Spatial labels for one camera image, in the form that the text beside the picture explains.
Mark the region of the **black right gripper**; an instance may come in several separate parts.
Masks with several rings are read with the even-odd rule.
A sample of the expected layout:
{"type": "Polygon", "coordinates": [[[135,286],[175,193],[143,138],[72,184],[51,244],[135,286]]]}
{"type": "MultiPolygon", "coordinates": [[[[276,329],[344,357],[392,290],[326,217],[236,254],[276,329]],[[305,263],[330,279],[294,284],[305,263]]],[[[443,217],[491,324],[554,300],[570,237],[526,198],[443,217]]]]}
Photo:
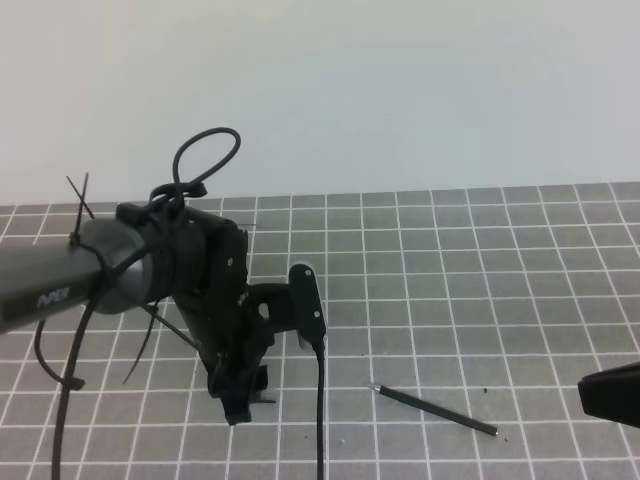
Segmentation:
{"type": "Polygon", "coordinates": [[[636,362],[583,377],[577,387],[584,413],[639,428],[639,374],[636,362]]]}

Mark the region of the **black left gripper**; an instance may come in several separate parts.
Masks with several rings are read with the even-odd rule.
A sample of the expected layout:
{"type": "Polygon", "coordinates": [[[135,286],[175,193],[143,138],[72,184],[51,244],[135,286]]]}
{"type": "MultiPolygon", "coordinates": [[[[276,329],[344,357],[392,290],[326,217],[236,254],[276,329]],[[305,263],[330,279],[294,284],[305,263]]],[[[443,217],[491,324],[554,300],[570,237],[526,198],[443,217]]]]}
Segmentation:
{"type": "Polygon", "coordinates": [[[216,214],[186,209],[192,246],[201,269],[194,288],[173,300],[188,327],[207,373],[209,394],[221,400],[230,426],[251,421],[250,405],[268,388],[262,359],[269,340],[256,329],[247,298],[248,232],[216,214]]]}

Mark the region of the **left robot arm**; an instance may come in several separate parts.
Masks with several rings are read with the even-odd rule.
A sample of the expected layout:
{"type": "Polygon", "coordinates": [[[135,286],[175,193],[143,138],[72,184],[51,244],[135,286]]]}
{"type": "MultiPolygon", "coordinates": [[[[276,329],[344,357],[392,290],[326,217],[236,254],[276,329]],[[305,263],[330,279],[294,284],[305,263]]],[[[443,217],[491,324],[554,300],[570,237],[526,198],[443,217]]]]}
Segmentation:
{"type": "Polygon", "coordinates": [[[122,204],[115,218],[85,222],[65,244],[2,252],[1,330],[78,304],[115,315],[170,297],[209,394],[229,424],[248,423],[268,384],[261,361],[274,342],[258,308],[245,302],[248,244],[245,230],[213,214],[122,204]]]}

